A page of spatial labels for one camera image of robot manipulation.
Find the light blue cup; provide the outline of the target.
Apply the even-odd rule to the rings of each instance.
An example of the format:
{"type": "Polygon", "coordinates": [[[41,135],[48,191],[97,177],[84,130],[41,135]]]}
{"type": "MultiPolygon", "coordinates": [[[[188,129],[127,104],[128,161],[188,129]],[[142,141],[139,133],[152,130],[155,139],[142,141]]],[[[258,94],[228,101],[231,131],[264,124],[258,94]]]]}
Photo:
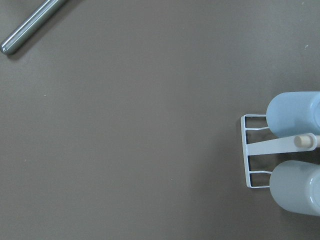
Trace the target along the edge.
{"type": "Polygon", "coordinates": [[[275,96],[266,110],[270,131],[278,138],[320,134],[320,93],[284,92],[275,96]]]}

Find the grey cup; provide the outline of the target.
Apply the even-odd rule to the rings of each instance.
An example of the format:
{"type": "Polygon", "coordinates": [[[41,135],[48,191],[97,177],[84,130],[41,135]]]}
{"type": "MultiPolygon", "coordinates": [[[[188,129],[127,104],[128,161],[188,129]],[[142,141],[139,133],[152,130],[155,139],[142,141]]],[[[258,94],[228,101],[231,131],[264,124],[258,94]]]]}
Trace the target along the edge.
{"type": "Polygon", "coordinates": [[[288,160],[271,173],[269,188],[274,201],[289,212],[320,215],[320,166],[288,160]]]}

